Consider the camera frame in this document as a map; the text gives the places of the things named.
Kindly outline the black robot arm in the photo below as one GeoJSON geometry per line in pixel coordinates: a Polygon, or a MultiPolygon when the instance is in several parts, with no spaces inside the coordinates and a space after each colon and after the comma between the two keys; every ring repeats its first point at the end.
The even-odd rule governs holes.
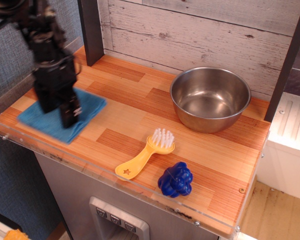
{"type": "Polygon", "coordinates": [[[62,125],[79,120],[81,106],[74,91],[74,56],[65,49],[65,32],[46,0],[0,0],[0,30],[14,23],[33,53],[34,90],[45,113],[59,109],[62,125]]]}

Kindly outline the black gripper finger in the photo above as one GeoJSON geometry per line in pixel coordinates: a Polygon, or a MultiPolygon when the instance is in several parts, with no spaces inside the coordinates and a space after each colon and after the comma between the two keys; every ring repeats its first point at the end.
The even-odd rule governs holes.
{"type": "Polygon", "coordinates": [[[60,115],[64,128],[69,128],[78,122],[79,115],[82,113],[82,107],[76,95],[63,102],[60,107],[60,115]]]}
{"type": "Polygon", "coordinates": [[[34,90],[44,113],[49,113],[61,105],[61,100],[57,91],[48,89],[40,84],[35,84],[34,90]]]}

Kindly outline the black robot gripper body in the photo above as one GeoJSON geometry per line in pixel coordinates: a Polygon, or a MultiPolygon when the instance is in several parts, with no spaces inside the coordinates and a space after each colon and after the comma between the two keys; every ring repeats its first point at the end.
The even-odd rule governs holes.
{"type": "Polygon", "coordinates": [[[61,104],[76,95],[73,89],[77,81],[74,56],[66,55],[55,63],[41,64],[33,71],[34,86],[41,85],[58,92],[61,104]]]}

